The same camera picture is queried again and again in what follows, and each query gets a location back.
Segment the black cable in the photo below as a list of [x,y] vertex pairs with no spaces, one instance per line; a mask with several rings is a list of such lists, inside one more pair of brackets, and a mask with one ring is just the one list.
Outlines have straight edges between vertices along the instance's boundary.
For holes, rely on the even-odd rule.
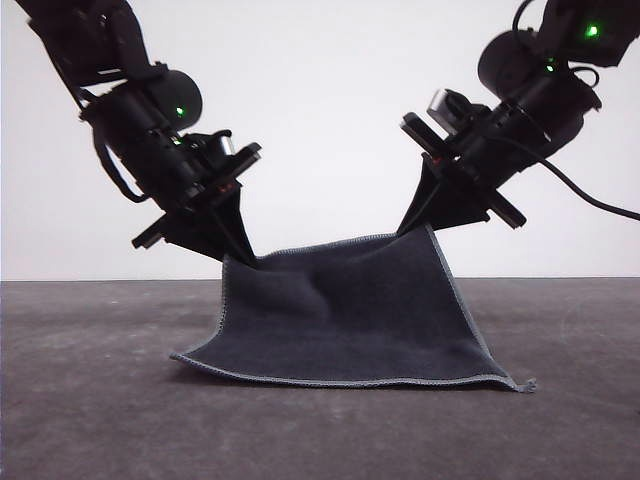
[[104,171],[109,175],[111,181],[116,184],[118,190],[120,190],[125,197],[134,203],[142,203],[149,198],[149,195],[137,195],[129,188],[129,185],[127,185],[127,182],[122,178],[122,175],[120,175],[120,172],[113,163],[113,159],[111,158],[107,145],[105,144],[104,137],[97,129],[93,130],[93,145],[96,149],[96,153],[98,154],[98,158],[100,158],[102,168],[104,168]]
[[531,5],[531,3],[533,3],[533,1],[534,0],[524,0],[524,2],[520,4],[520,7],[518,7],[515,17],[513,17],[513,26],[511,27],[513,30],[513,36],[515,37],[518,45],[520,45],[521,48],[527,48],[527,46],[524,44],[524,42],[522,41],[522,37],[520,36],[520,18],[522,18],[522,14],[527,9],[527,7]]
[[556,177],[558,177],[560,180],[562,180],[564,182],[564,184],[567,185],[571,190],[573,190],[573,192],[575,194],[577,194],[585,202],[593,205],[594,207],[599,208],[601,210],[605,210],[605,211],[610,212],[610,213],[613,213],[615,215],[620,215],[622,217],[627,217],[627,218],[630,218],[632,220],[637,220],[637,221],[640,222],[640,213],[631,212],[629,210],[625,210],[625,209],[619,208],[619,207],[614,207],[613,205],[609,205],[607,203],[601,202],[600,200],[597,200],[597,199],[593,198],[591,195],[589,195],[584,190],[582,190],[580,187],[578,187],[575,183],[573,183],[573,181],[569,177],[567,177],[553,163],[548,161],[546,158],[544,158],[539,153],[531,150],[529,147],[527,147],[525,145],[522,145],[521,143],[516,142],[515,140],[511,140],[510,138],[489,137],[489,136],[485,136],[485,138],[487,140],[492,140],[492,141],[502,142],[502,143],[506,143],[508,145],[512,145],[512,146],[516,147],[517,149],[523,151],[527,155],[535,158],[536,160],[538,160],[539,163],[541,163],[547,169],[549,169],[551,171],[551,173],[553,173]]
[[591,67],[573,67],[570,70],[573,73],[577,73],[577,72],[591,72],[591,73],[593,73],[595,75],[595,77],[596,77],[596,81],[593,83],[593,85],[591,85],[591,88],[596,88],[600,84],[600,74],[598,73],[598,71],[595,68],[591,68]]

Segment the gray towel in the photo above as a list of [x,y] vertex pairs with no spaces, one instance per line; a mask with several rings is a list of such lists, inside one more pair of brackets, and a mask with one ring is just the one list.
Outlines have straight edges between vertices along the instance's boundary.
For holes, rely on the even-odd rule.
[[314,387],[518,387],[491,357],[433,230],[224,262],[214,336],[172,358],[215,375]]

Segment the concrete floor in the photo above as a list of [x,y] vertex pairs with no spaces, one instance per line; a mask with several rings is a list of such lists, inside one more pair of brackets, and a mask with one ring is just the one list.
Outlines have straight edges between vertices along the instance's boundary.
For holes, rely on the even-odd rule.
[[5,283],[4,478],[639,478],[640,279],[460,284],[535,395],[231,383],[167,359],[219,282]]

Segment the white backdrop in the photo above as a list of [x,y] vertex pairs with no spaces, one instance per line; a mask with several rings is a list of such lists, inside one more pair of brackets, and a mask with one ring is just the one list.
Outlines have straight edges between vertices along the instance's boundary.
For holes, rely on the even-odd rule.
[[[514,0],[135,0],[150,56],[189,73],[205,112],[263,160],[241,181],[259,254],[391,232],[420,174],[398,127],[434,91],[497,103],[476,76]],[[523,24],[539,24],[542,0]],[[218,277],[214,260],[129,241],[161,212],[131,204],[92,151],[90,131],[13,1],[2,2],[2,267],[6,280]],[[553,161],[588,192],[640,209],[640,42],[603,72],[605,107]],[[638,276],[640,224],[597,211],[542,167],[502,193],[529,222],[440,232],[458,276]]]

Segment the robotic arm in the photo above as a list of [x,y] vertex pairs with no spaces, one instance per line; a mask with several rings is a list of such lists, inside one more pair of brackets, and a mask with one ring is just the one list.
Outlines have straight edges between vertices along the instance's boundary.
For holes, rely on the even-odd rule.
[[[124,0],[19,0],[51,61],[93,127],[96,152],[133,202],[153,199],[166,214],[134,239],[149,248],[161,238],[222,260],[253,265],[240,216],[238,175],[260,157],[253,143],[235,153],[231,132],[178,133],[202,113],[202,97],[186,74],[150,65],[140,26]],[[120,81],[93,95],[86,87]],[[111,149],[143,192],[120,176]]]
[[[538,162],[593,205],[640,220],[589,197],[546,160],[578,135],[587,112],[602,107],[593,91],[597,71],[570,62],[619,65],[640,36],[640,2],[549,0],[540,30],[522,31],[519,19],[532,1],[520,7],[512,31],[494,39],[480,58],[480,80],[502,102],[496,109],[451,90],[438,92],[428,113],[449,133],[444,140],[415,113],[405,116],[403,130],[426,153],[399,234],[424,223],[447,228],[488,221],[488,210],[513,228],[524,225],[524,215],[497,189]],[[576,75],[585,70],[595,74],[593,85]]]
[[[422,178],[399,235],[426,223],[441,229],[488,221],[488,210],[514,228],[522,226],[525,217],[497,189],[535,163],[553,170],[546,158],[576,137],[587,112],[602,106],[593,91],[598,73],[570,62],[617,66],[640,36],[637,0],[549,0],[539,31],[520,30],[519,18],[532,1],[525,0],[513,30],[493,40],[480,59],[480,80],[500,98],[497,108],[472,104],[451,90],[439,92],[428,113],[449,133],[446,139],[416,114],[405,116],[402,128],[425,153]],[[92,126],[109,177],[130,200],[152,199],[166,212],[134,246],[149,248],[164,238],[218,260],[228,254],[254,265],[237,177],[259,159],[260,146],[235,153],[228,130],[179,133],[200,117],[198,87],[182,72],[149,63],[126,1],[17,2],[32,17],[30,25],[80,117]],[[576,75],[583,70],[596,75],[594,85]],[[87,89],[106,82],[120,83],[101,96]],[[109,150],[136,179],[141,194],[122,179]],[[600,208],[640,220],[574,190]]]

